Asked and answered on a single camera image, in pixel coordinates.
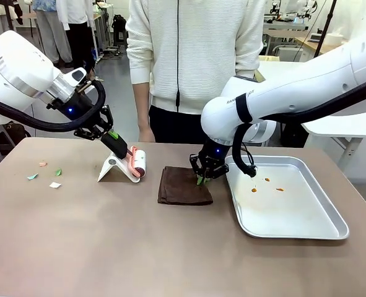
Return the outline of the person's right hand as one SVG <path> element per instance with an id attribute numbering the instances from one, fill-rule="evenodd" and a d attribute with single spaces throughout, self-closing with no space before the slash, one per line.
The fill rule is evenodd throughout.
<path id="1" fill-rule="evenodd" d="M 149 124 L 139 126 L 139 141 L 140 142 L 155 142 L 154 133 Z"/>

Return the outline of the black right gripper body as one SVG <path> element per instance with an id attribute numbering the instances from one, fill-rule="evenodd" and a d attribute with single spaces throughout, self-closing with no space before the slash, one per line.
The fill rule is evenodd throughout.
<path id="1" fill-rule="evenodd" d="M 203 168 L 221 167 L 225 163 L 225 158 L 229 150 L 229 145 L 219 144 L 207 138 L 198 153 L 199 162 Z"/>

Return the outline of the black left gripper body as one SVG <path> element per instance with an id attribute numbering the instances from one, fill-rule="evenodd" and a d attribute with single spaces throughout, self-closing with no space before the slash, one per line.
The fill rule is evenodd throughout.
<path id="1" fill-rule="evenodd" d="M 46 105 L 46 109 L 57 110 L 71 120 L 69 123 L 62 124 L 63 127 L 58 128 L 58 131 L 73 131 L 78 128 L 91 129 L 94 126 L 104 127 L 105 121 L 102 119 L 100 112 L 105 103 L 105 91 L 97 91 L 97 96 L 97 102 L 93 104 L 84 92 L 75 92 L 67 102 L 63 103 L 60 99 L 54 99 Z M 78 119 L 87 116 L 90 111 L 95 112 L 86 118 L 83 123 L 77 124 Z"/>

